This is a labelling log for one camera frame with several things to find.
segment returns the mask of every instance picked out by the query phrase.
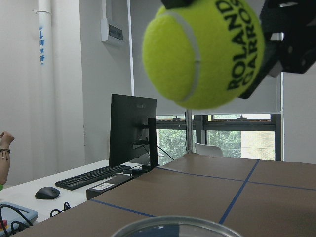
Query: black mouse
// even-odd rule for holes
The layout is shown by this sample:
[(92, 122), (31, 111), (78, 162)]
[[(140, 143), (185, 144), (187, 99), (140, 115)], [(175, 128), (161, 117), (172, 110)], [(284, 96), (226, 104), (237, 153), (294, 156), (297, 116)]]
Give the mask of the black mouse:
[(60, 191), (54, 187), (44, 187), (35, 194), (37, 199), (55, 199), (59, 196)]

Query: table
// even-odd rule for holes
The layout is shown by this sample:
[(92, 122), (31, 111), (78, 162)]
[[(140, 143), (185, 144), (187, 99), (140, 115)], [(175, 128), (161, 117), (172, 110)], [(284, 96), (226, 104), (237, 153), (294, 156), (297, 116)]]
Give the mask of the table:
[[(107, 179), (86, 185), (73, 191), (56, 187), (54, 185), (55, 182), (66, 178), (74, 177), (76, 175), (83, 174), (108, 165), (108, 160), (102, 160), (82, 167), (50, 175), (44, 178), (36, 179), (24, 184), (3, 189), (0, 192), (0, 202), (7, 201), (37, 211), (39, 213), (39, 216), (35, 221), (35, 224), (39, 223), (41, 221), (48, 219), (50, 217), (50, 212), (52, 210), (62, 210), (64, 208), (65, 202), (68, 202), (71, 207), (77, 206), (85, 202), (87, 200), (86, 190), (100, 183), (105, 182)], [(137, 164), (126, 163), (125, 165), (134, 167)], [(36, 199), (35, 193), (40, 188), (47, 186), (57, 188), (60, 191), (59, 197), (57, 199)]]
[(314, 237), (315, 200), (315, 164), (186, 154), (18, 236), (111, 237), (144, 218), (180, 215), (244, 237)]

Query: yellow tennis ball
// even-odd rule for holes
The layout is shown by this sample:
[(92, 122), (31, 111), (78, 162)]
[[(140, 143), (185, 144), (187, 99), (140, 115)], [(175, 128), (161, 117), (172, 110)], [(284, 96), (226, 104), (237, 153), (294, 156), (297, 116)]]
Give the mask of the yellow tennis ball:
[(195, 0), (160, 8), (144, 35), (143, 61), (167, 99), (188, 109), (214, 108), (252, 84), (264, 45), (259, 20), (244, 0)]

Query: black keyboard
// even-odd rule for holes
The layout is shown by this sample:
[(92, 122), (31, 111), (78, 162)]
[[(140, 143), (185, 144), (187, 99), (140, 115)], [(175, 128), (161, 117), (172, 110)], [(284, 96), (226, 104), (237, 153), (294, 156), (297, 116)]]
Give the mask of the black keyboard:
[(81, 175), (77, 175), (74, 177), (71, 177), (69, 179), (64, 179), (61, 181), (58, 181), (55, 183), (55, 186), (68, 189), (68, 190), (74, 190), (77, 188), (81, 188), (83, 186), (86, 186), (88, 184), (92, 184), (96, 181), (106, 179), (111, 177), (113, 174), (122, 173), (123, 170), (130, 169), (130, 166), (126, 165), (118, 165), (115, 167), (102, 167)]

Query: white pipe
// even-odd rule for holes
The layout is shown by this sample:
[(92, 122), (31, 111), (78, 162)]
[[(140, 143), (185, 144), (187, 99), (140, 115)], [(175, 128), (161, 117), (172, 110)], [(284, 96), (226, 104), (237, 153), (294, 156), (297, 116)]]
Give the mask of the white pipe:
[(127, 14), (128, 14), (128, 35), (129, 35), (129, 63), (130, 63), (130, 78), (131, 78), (131, 95), (135, 95), (134, 88), (134, 65), (133, 65), (133, 47), (132, 47), (132, 19), (130, 12), (130, 0), (127, 0)]
[(58, 171), (51, 2), (50, 0), (38, 0), (38, 3), (39, 59), (43, 95), (44, 160), (45, 169), (47, 170), (46, 174), (49, 174), (49, 172)]
[(102, 0), (102, 17), (112, 20), (112, 0)]

